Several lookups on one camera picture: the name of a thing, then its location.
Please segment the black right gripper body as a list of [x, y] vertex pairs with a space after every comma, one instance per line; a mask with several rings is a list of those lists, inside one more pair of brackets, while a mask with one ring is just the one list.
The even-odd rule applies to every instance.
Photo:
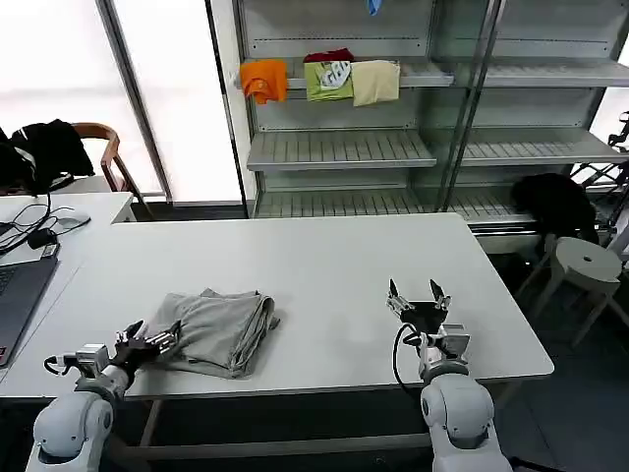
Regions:
[[400, 315], [402, 323], [412, 325], [416, 331], [437, 334], [446, 319], [446, 312], [437, 308], [432, 301], [413, 301]]

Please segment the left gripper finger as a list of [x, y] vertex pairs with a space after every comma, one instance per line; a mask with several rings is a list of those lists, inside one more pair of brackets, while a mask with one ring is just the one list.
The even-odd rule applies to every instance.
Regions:
[[180, 335], [181, 322], [176, 321], [167, 329], [149, 337], [146, 344], [157, 353], [166, 353], [178, 344]]
[[143, 328], [143, 320], [139, 320], [137, 322], [134, 322], [128, 325], [123, 330], [118, 331], [116, 333], [116, 343], [117, 344], [128, 343], [130, 339], [133, 339], [137, 336], [137, 334], [142, 330], [142, 328]]

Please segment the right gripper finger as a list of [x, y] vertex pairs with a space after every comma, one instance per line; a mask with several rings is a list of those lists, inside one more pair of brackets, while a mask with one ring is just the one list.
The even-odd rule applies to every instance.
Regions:
[[392, 278], [389, 279], [386, 306], [394, 314], [403, 314], [411, 309], [411, 303], [399, 294], [397, 286]]
[[442, 287], [435, 280], [431, 279], [429, 284], [434, 299], [434, 307], [436, 309], [448, 309], [451, 297], [445, 294]]

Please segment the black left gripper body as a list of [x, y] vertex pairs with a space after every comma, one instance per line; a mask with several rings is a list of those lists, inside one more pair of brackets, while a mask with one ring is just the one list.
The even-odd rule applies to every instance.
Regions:
[[144, 339], [128, 339], [115, 344], [110, 363], [121, 369], [139, 369], [158, 356], [158, 347]]

